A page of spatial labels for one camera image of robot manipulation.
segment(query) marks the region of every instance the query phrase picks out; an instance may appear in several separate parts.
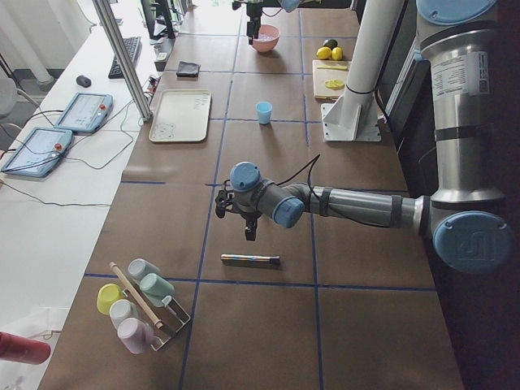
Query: black mouse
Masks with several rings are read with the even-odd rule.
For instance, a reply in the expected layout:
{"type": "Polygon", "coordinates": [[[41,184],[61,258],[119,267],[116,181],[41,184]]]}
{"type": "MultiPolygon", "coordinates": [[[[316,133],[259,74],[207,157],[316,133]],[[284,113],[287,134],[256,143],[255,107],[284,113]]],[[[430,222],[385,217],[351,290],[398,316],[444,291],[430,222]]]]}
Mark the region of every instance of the black mouse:
{"type": "Polygon", "coordinates": [[[90,81],[87,76],[79,75],[76,77],[76,83],[84,88],[88,88],[92,84],[92,81],[90,81]]]}

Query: white desk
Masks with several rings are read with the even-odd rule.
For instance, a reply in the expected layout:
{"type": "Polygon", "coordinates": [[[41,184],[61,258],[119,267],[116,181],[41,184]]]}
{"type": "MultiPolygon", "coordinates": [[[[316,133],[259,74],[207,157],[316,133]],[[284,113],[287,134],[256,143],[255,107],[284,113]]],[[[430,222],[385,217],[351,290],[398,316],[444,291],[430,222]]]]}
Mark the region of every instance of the white desk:
{"type": "MultiPolygon", "coordinates": [[[[150,74],[157,74],[154,48],[149,45],[148,32],[132,2],[116,4],[114,11],[117,17],[123,18],[123,37],[141,35],[142,50],[136,71],[144,85],[150,74]]],[[[123,79],[109,80],[107,77],[113,57],[103,28],[94,28],[41,103],[41,109],[63,110],[76,92],[83,91],[113,95],[115,104],[110,117],[116,114],[132,97],[123,79]],[[90,78],[92,86],[87,89],[78,86],[78,75],[90,78]]],[[[130,137],[120,131],[121,127],[133,136],[134,141],[137,138],[141,121],[134,104],[128,108],[125,120],[124,117],[125,111],[71,149],[67,156],[84,159],[96,167],[103,165],[130,141],[130,137]]],[[[58,116],[50,115],[49,118],[55,121],[58,116]]],[[[36,126],[50,125],[38,116],[25,126],[18,139],[23,140],[36,126]]],[[[19,145],[15,141],[12,148],[19,145]]],[[[132,148],[133,143],[100,171],[82,162],[64,160],[43,180],[4,174],[0,177],[17,189],[47,202],[110,205],[132,148]]],[[[3,166],[8,157],[9,154],[0,161],[0,165],[3,166]]],[[[53,329],[63,325],[108,210],[108,206],[46,206],[5,185],[0,188],[1,330],[31,336],[24,333],[37,333],[35,329],[43,331],[49,329],[51,324],[53,329]],[[24,324],[28,323],[28,316],[35,313],[41,316],[31,318],[29,322],[32,326],[28,330],[24,324]]],[[[24,376],[31,367],[0,362],[0,388],[6,388],[12,383],[10,381],[24,376]]],[[[23,389],[37,387],[45,368],[46,364],[41,365],[36,373],[25,375],[23,389]]]]}

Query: table surface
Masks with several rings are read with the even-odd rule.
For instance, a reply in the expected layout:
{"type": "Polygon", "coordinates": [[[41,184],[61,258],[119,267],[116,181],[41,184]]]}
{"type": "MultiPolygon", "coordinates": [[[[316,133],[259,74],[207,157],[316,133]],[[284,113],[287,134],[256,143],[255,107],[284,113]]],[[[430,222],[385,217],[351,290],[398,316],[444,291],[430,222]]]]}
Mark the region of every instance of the table surface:
{"type": "MultiPolygon", "coordinates": [[[[2,322],[37,307],[71,306],[41,388],[462,388],[418,237],[306,214],[290,230],[260,219],[251,243],[240,217],[214,217],[219,183],[243,160],[278,181],[321,154],[313,183],[406,195],[389,134],[378,144],[323,141],[312,88],[315,47],[336,37],[350,59],[355,14],[296,10],[264,18],[282,33],[268,54],[247,45],[245,19],[228,6],[196,6],[162,74],[157,95],[212,92],[205,141],[152,144],[150,123],[141,127],[131,106],[125,121],[118,115],[69,154],[102,165],[128,142],[122,127],[132,148],[104,170],[65,161],[45,180],[7,179],[47,201],[112,206],[43,206],[2,188],[1,223],[9,229],[2,248],[18,260],[0,276],[2,285],[37,291],[36,299],[2,313],[2,322]],[[178,79],[180,60],[200,63],[200,76],[178,79]],[[268,126],[255,121],[261,100],[273,103],[268,126]],[[31,245],[27,237],[34,237],[31,245]],[[223,253],[277,254],[282,267],[224,266],[223,253]],[[95,309],[98,289],[116,282],[108,263],[125,268],[134,258],[159,266],[193,316],[166,348],[136,356],[95,309]]],[[[122,80],[106,78],[111,50],[102,34],[93,32],[42,109],[64,108],[80,90],[80,73],[92,78],[90,91],[115,95],[113,112],[131,100],[122,80]],[[104,66],[88,73],[83,64],[94,51],[104,53],[104,66]]],[[[153,57],[143,45],[143,81],[153,57]]]]}

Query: cutting board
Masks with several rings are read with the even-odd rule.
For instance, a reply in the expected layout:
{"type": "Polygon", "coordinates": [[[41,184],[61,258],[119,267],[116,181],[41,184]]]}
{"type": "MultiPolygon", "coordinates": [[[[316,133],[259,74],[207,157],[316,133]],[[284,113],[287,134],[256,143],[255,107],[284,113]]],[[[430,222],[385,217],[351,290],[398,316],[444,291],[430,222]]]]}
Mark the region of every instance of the cutting board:
{"type": "Polygon", "coordinates": [[[347,83],[347,75],[349,71],[340,71],[337,69],[319,69],[319,67],[338,67],[346,66],[350,68],[350,61],[331,61],[314,59],[312,61],[312,82],[314,85],[314,97],[316,99],[337,99],[343,89],[330,89],[325,86],[325,81],[338,79],[347,83]]]}

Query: red cylinder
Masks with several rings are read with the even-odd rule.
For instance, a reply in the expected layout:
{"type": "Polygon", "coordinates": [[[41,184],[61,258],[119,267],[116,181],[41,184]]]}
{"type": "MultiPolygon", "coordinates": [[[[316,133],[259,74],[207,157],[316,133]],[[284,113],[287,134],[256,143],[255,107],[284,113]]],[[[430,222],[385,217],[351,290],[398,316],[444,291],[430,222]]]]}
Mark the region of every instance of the red cylinder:
{"type": "Polygon", "coordinates": [[[50,345],[0,331],[0,359],[40,364],[50,355],[50,345]]]}

